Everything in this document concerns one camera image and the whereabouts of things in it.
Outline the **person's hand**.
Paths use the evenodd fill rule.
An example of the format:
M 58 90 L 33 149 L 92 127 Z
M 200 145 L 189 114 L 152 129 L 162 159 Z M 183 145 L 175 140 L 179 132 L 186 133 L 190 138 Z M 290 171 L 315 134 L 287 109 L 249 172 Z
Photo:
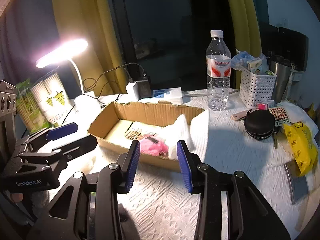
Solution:
M 11 193 L 10 198 L 14 203 L 19 203 L 23 200 L 23 194 L 22 193 Z

